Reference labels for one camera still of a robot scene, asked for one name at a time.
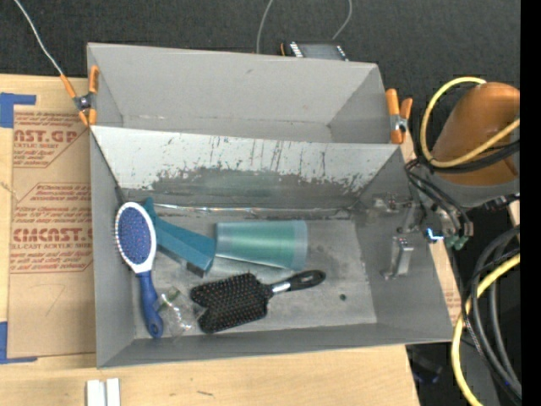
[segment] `blue brush handle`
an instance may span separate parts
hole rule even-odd
[[[150,271],[141,272],[136,274],[141,286],[141,303],[143,305],[143,313],[145,313],[146,329],[148,329],[150,335],[154,338],[160,338],[163,334],[163,320],[158,312],[154,310],[154,303],[158,299],[154,284],[152,283],[152,276]]]

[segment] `bin floor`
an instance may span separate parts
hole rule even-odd
[[[162,218],[211,237],[216,222],[239,220],[238,217],[227,218],[223,214]],[[355,222],[352,219],[316,219],[306,220],[306,222],[309,230],[309,249],[305,269],[324,271],[325,281],[315,288],[278,294],[270,299],[268,314],[264,319],[216,335],[226,332],[269,331],[376,322]],[[294,273],[271,266],[216,257],[212,268],[202,278],[187,270],[184,262],[175,261],[158,251],[153,278],[158,294],[174,286],[189,299],[189,290],[196,285],[245,272],[252,272],[263,283],[278,282]],[[137,284],[134,284],[133,291],[135,308],[140,308]],[[135,320],[136,337],[150,337],[141,311],[136,312]],[[204,334],[196,327],[185,335]]]

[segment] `clear plastic bag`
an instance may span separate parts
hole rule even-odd
[[[202,310],[174,286],[160,294],[154,306],[171,337],[180,337],[195,329]]]

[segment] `blue plastic cup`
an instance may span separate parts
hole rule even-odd
[[[301,220],[219,222],[216,255],[237,261],[302,271],[308,228]]]

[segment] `yellow cable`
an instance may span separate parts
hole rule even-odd
[[[426,108],[426,111],[423,115],[423,120],[421,121],[421,149],[423,151],[424,157],[429,161],[432,165],[436,167],[454,167],[459,164],[463,164],[464,162],[470,161],[477,155],[483,153],[486,151],[489,147],[503,139],[506,135],[508,135],[513,129],[516,129],[521,122],[521,119],[518,118],[513,123],[510,123],[505,128],[503,128],[498,134],[494,135],[489,140],[485,141],[482,145],[477,147],[476,149],[468,152],[467,154],[460,156],[459,158],[456,158],[451,161],[438,161],[436,160],[432,154],[429,151],[427,142],[426,142],[426,131],[429,124],[430,114],[432,113],[432,109],[434,108],[435,103],[440,99],[440,97],[448,91],[452,86],[458,85],[461,83],[477,83],[477,84],[484,84],[486,83],[485,80],[477,78],[477,77],[459,77],[454,80],[451,80],[447,83],[445,83],[440,89],[432,96],[432,99],[429,102],[429,105]]]
[[[504,264],[499,266],[498,268],[494,269],[489,275],[487,275],[484,280],[478,285],[477,287],[477,296],[478,298],[483,294],[483,292],[489,288],[492,283],[494,283],[498,278],[500,278],[503,274],[508,272],[511,268],[515,267],[521,262],[521,255],[515,255],[515,257],[509,259]],[[466,314],[469,313],[470,308],[472,306],[472,299],[468,298],[466,302]],[[462,368],[460,365],[460,339],[462,336],[462,330],[464,328],[464,319],[462,318],[462,314],[458,317],[458,321],[456,321],[455,330],[453,332],[453,338],[451,343],[451,365],[453,368],[453,372],[455,373],[455,379],[456,383],[458,383],[458,386],[460,387],[462,394],[464,394],[464,397],[466,400],[472,405],[472,406],[483,406],[481,402],[477,400],[475,395],[473,394],[472,390],[468,386],[466,382],[466,378],[462,374]]]

